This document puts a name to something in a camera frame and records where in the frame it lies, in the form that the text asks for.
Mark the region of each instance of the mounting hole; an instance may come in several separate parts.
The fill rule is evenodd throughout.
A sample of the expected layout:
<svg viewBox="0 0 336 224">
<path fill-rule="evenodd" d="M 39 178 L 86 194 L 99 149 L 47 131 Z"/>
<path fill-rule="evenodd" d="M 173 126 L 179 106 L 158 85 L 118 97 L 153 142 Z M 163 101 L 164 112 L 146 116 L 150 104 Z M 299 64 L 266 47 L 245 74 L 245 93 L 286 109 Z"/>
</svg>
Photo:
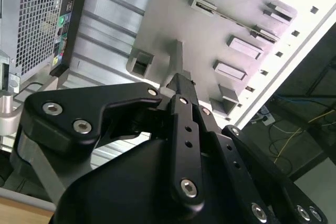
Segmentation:
<svg viewBox="0 0 336 224">
<path fill-rule="evenodd" d="M 236 161 L 234 161 L 233 164 L 235 165 L 235 167 L 236 167 L 237 169 L 240 169 L 240 165 L 239 165 Z"/>
<path fill-rule="evenodd" d="M 190 143 L 189 141 L 185 141 L 185 146 L 187 146 L 188 148 L 192 148 L 193 147 L 193 144 Z"/>
<path fill-rule="evenodd" d="M 183 97 L 180 98 L 180 102 L 182 102 L 184 104 L 188 104 L 188 101 Z"/>
<path fill-rule="evenodd" d="M 277 52 L 275 55 L 278 56 L 278 57 L 281 57 L 281 56 L 283 56 L 284 54 L 283 54 L 282 52 Z"/>
<path fill-rule="evenodd" d="M 318 11 L 319 11 L 319 9 L 316 8 L 315 6 L 313 6 L 313 7 L 310 9 L 310 12 L 313 13 L 313 14 L 316 14 Z"/>
<path fill-rule="evenodd" d="M 299 34 L 300 34 L 300 32 L 298 32 L 298 31 L 296 31 L 296 30 L 292 32 L 292 35 L 295 36 L 295 37 L 298 37 Z"/>
</svg>

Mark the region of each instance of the ventilation grille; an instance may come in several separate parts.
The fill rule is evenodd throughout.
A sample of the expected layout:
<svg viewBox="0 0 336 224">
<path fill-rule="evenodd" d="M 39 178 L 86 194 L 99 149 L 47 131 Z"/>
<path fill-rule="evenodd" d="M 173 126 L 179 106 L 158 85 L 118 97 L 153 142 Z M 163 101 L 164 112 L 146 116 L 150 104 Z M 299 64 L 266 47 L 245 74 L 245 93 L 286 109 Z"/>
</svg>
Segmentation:
<svg viewBox="0 0 336 224">
<path fill-rule="evenodd" d="M 54 52 L 62 0 L 20 0 L 16 67 L 21 76 Z"/>
</svg>

